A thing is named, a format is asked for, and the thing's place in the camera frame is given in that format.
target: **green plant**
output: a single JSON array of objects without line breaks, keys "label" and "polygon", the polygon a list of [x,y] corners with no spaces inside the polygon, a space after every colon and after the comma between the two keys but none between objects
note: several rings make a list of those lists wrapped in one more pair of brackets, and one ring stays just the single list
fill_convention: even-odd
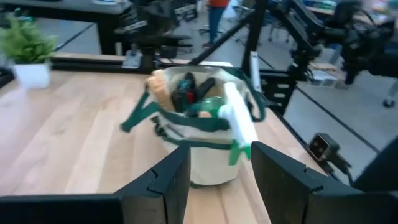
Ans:
[{"label": "green plant", "polygon": [[10,28],[0,28],[0,51],[18,64],[44,63],[54,51],[55,38],[42,37],[31,21],[8,17]]}]

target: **black table leg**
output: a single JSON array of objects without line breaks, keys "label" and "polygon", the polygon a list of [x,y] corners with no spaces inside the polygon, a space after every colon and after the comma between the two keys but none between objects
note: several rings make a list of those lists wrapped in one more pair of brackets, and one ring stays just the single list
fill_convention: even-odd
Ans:
[{"label": "black table leg", "polygon": [[114,30],[117,24],[112,21],[100,21],[97,23],[99,44],[103,55],[116,55]]}]

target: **wooden tabletop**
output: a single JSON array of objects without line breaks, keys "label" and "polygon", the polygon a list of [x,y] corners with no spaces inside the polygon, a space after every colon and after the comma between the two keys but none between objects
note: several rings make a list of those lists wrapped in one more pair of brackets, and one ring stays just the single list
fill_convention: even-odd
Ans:
[{"label": "wooden tabletop", "polygon": [[[119,130],[147,77],[53,71],[46,89],[17,81],[0,89],[0,195],[114,192],[164,158],[149,119]],[[322,172],[271,110],[256,129],[263,143]],[[184,223],[270,223],[251,162],[232,182],[190,189]]]}]

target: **jeans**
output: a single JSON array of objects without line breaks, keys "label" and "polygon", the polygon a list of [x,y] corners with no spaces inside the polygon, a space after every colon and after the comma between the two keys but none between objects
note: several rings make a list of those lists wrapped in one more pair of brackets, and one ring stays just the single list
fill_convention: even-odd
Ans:
[{"label": "jeans", "polygon": [[214,40],[217,37],[218,24],[220,23],[221,16],[225,11],[224,7],[209,7],[209,35],[210,44],[214,44]]}]

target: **canvas tool bag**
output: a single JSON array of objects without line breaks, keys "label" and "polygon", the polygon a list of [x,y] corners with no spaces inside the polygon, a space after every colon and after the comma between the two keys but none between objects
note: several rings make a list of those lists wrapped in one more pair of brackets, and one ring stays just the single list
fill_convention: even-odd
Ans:
[{"label": "canvas tool bag", "polygon": [[[197,86],[210,77],[215,78],[216,85],[206,94],[223,96],[223,84],[234,82],[243,99],[251,95],[259,117],[252,116],[254,122],[265,118],[263,95],[254,90],[248,77],[234,68],[211,68],[201,66],[182,66],[164,70],[169,92],[176,89],[178,82],[187,72],[192,72]],[[221,118],[189,118],[183,113],[167,111],[161,107],[148,88],[144,91],[130,117],[121,125],[123,131],[129,132],[142,120],[156,114],[151,120],[155,124],[155,133],[164,140],[165,149],[170,153],[182,142],[191,146],[191,182],[195,185],[216,185],[233,180],[238,174],[238,163],[229,162],[233,143],[232,131],[228,121]]]}]

